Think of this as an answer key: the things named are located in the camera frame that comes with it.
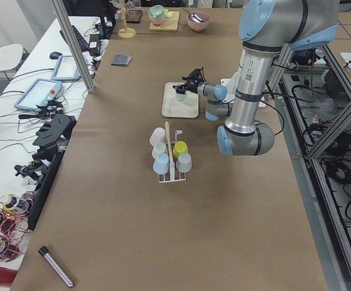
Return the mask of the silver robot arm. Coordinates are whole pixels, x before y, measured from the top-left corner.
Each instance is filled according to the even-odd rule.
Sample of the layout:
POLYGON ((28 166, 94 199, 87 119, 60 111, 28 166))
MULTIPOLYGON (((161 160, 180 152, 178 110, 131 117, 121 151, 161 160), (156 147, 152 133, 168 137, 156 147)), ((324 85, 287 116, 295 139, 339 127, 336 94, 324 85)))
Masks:
POLYGON ((273 130, 256 121, 273 58, 284 44, 293 51, 318 48, 331 42, 338 27, 339 1, 249 1, 239 23, 245 50, 224 125, 217 129, 222 155, 262 155, 274 142, 273 130))

